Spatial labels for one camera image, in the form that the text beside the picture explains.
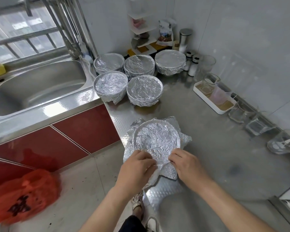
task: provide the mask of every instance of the person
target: person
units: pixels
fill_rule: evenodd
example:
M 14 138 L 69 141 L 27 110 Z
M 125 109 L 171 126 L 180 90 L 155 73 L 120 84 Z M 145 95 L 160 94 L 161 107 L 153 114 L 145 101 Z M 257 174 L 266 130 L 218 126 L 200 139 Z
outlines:
M 212 180 L 196 156 L 177 148 L 172 151 L 169 160 L 179 178 L 209 204 L 231 232 L 275 232 Z M 125 220 L 120 232 L 156 232 L 154 226 L 147 230 L 141 223 L 143 205 L 142 194 L 139 194 L 156 169 L 156 161 L 149 153 L 134 151 L 122 165 L 115 186 L 79 232 L 113 232 L 121 213 L 132 198 L 133 214 Z

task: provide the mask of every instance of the person's left hand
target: person's left hand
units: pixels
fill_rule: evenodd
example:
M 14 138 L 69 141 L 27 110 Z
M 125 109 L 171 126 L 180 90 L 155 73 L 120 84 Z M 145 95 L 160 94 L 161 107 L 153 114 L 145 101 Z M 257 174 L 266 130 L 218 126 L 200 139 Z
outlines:
M 129 200 L 139 193 L 157 169 L 156 161 L 145 152 L 136 150 L 120 168 L 115 187 Z

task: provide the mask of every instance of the forearm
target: forearm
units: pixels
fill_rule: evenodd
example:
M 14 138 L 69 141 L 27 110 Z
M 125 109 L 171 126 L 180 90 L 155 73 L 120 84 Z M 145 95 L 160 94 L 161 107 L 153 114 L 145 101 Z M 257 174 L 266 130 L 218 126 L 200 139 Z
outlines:
M 209 181 L 196 192 L 216 212 L 231 232 L 275 232 L 268 224 L 236 202 L 214 181 Z
M 79 232 L 113 232 L 129 200 L 113 187 Z

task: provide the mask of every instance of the white tray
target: white tray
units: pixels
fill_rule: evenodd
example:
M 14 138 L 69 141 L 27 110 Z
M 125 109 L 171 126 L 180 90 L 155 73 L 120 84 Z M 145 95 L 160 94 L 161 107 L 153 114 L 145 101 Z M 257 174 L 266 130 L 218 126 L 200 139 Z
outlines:
M 234 105 L 232 107 L 230 107 L 229 109 L 223 111 L 223 110 L 220 110 L 212 101 L 209 100 L 208 97 L 206 97 L 196 86 L 201 84 L 202 81 L 198 82 L 198 83 L 195 83 L 194 86 L 193 86 L 193 91 L 199 95 L 200 98 L 202 98 L 203 101 L 205 101 L 217 114 L 219 115 L 222 115 L 224 113 L 226 113 L 227 111 L 231 110 L 232 107 L 234 107 L 234 105 L 236 104 L 236 101 L 229 97 L 228 100 L 233 103 Z

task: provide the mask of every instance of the shoe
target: shoe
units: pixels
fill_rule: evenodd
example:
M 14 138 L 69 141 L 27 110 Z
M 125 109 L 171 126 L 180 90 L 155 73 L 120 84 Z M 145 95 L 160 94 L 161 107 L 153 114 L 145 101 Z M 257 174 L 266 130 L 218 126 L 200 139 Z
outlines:
M 143 212 L 142 217 L 141 217 L 141 220 L 142 220 L 144 217 L 143 191 L 140 191 L 138 194 L 133 196 L 133 198 L 131 199 L 131 203 L 132 203 L 132 212 L 134 211 L 136 207 L 141 207 L 142 212 Z
M 147 232 L 158 232 L 158 222 L 154 217 L 150 217 L 146 224 Z

